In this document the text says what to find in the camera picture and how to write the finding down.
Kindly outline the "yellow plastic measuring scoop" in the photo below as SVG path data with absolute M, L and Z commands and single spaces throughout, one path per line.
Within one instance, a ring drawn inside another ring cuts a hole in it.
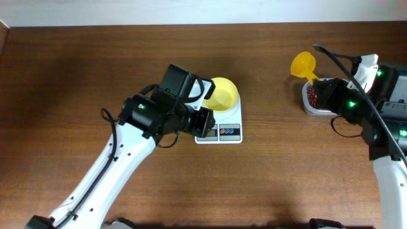
M 315 57 L 310 52 L 299 53 L 291 63 L 291 75 L 306 78 L 313 85 L 319 78 L 314 74 L 316 67 Z

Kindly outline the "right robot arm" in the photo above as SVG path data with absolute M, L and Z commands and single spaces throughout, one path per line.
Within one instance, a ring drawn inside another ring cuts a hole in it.
M 367 96 L 339 78 L 316 81 L 317 103 L 362 127 L 384 228 L 406 228 L 406 66 L 382 62 Z

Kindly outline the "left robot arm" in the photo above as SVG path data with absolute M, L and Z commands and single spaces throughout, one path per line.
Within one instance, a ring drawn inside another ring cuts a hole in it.
M 125 183 L 163 136 L 209 133 L 215 119 L 202 103 L 215 87 L 211 79 L 171 64 L 160 84 L 127 98 L 117 118 L 102 109 L 112 130 L 105 148 L 69 197 L 48 217 L 34 215 L 26 228 L 100 228 Z

